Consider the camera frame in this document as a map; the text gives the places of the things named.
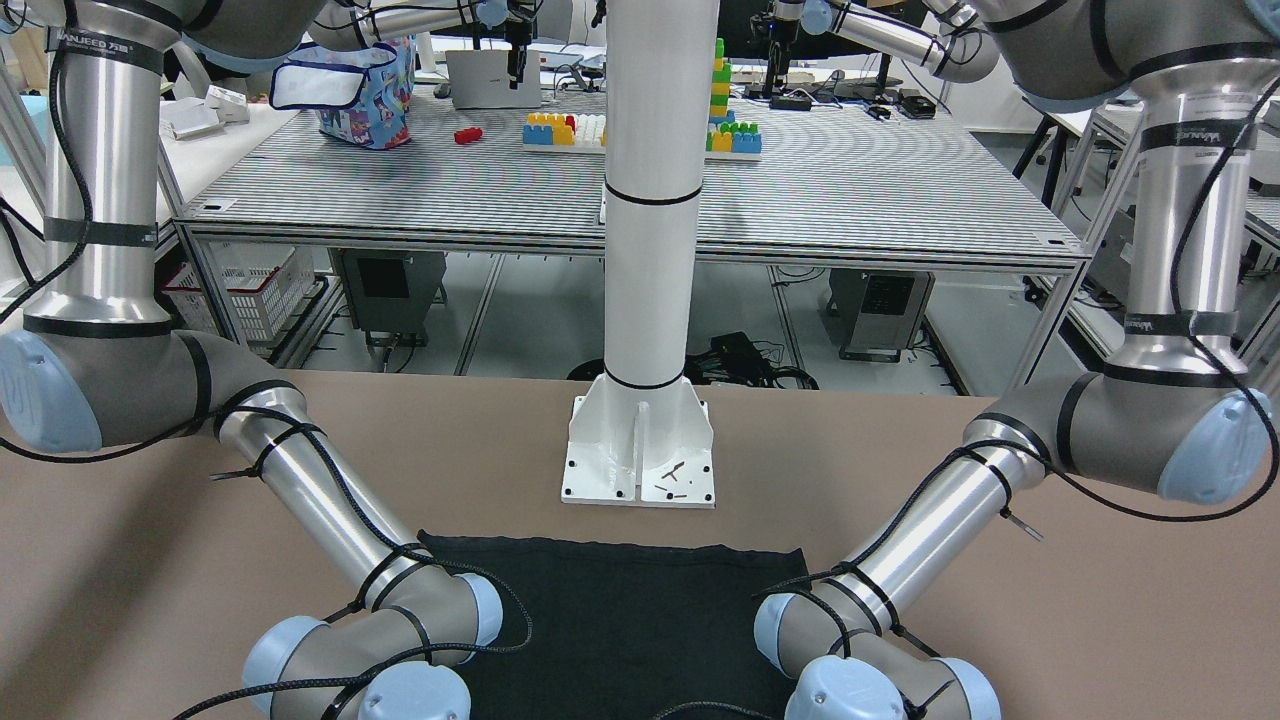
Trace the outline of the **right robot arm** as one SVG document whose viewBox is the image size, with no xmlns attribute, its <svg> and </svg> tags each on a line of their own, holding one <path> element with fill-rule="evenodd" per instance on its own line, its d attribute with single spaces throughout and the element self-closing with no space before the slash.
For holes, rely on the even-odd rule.
<svg viewBox="0 0 1280 720">
<path fill-rule="evenodd" d="M 292 618 L 244 665 L 270 719 L 466 719 L 454 666 L 495 648 L 503 610 L 476 570 L 443 564 L 314 425 L 303 393 L 229 340 L 178 331 L 154 291 L 160 79 L 189 40 L 224 67 L 280 63 L 321 1 L 37 1 L 50 28 L 51 264 L 3 337 L 3 409 L 31 447 L 86 461 L 105 447 L 209 433 L 239 450 L 357 585 L 349 620 Z"/>
</svg>

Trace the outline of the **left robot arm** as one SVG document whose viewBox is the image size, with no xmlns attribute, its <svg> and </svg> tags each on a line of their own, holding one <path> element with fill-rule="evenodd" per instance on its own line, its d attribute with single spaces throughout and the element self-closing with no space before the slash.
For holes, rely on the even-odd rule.
<svg viewBox="0 0 1280 720">
<path fill-rule="evenodd" d="M 1275 1 L 940 4 L 975 29 L 1025 96 L 1075 111 L 1125 91 L 1138 218 L 1125 338 L 1100 373 L 1009 391 L 859 550 L 769 589 L 758 651 L 796 680 L 787 719 L 997 719 L 960 659 L 901 651 L 900 614 L 1012 496 L 1048 474 L 1216 505 L 1277 452 L 1266 396 L 1235 355 L 1235 259 L 1256 120 L 1277 90 Z"/>
</svg>

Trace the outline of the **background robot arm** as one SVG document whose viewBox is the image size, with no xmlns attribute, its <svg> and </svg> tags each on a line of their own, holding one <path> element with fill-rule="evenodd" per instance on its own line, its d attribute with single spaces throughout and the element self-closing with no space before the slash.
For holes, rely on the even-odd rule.
<svg viewBox="0 0 1280 720">
<path fill-rule="evenodd" d="M 762 92 L 772 97 L 787 79 L 791 46 L 797 32 L 832 33 L 877 53 L 897 56 L 931 72 L 936 78 L 973 83 L 997 65 L 1000 50 L 965 1 L 925 1 L 940 23 L 940 35 L 905 24 L 851 1 L 773 1 L 765 14 L 769 45 Z"/>
</svg>

